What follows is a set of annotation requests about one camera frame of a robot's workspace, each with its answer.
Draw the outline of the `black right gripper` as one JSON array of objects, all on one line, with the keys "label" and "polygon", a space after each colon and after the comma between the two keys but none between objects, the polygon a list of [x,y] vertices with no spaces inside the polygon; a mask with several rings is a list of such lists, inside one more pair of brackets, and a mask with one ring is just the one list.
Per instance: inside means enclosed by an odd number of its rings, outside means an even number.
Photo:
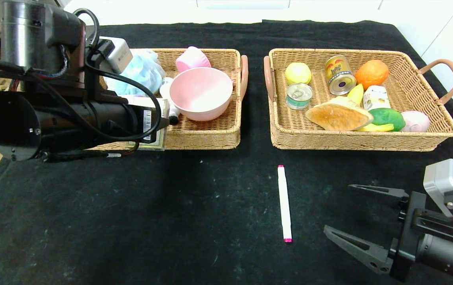
[{"label": "black right gripper", "polygon": [[420,263],[453,276],[453,218],[425,209],[422,193],[409,194],[404,189],[363,184],[349,184],[349,189],[396,197],[406,203],[399,219],[403,221],[400,236],[392,247],[350,235],[329,225],[324,234],[335,245],[379,275],[407,281],[411,267]]}]

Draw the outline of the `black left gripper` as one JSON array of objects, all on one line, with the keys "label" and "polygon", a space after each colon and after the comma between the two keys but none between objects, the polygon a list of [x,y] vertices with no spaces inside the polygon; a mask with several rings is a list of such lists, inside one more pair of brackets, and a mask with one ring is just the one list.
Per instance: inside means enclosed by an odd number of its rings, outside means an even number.
[{"label": "black left gripper", "polygon": [[[108,141],[141,140],[152,143],[156,135],[150,132],[156,118],[156,107],[151,101],[133,101],[128,104],[95,103],[95,114],[99,130],[107,135]],[[156,131],[167,128],[170,119],[161,117]]]}]

